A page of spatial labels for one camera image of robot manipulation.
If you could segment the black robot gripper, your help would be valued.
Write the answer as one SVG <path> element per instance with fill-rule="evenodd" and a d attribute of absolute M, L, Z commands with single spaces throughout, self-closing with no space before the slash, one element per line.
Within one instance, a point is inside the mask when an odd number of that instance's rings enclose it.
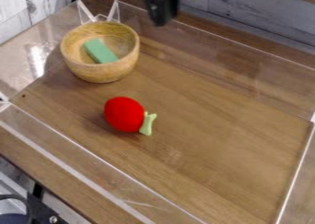
<path fill-rule="evenodd" d="M 150 18 L 157 26 L 163 26 L 178 16 L 181 0 L 147 0 Z"/>

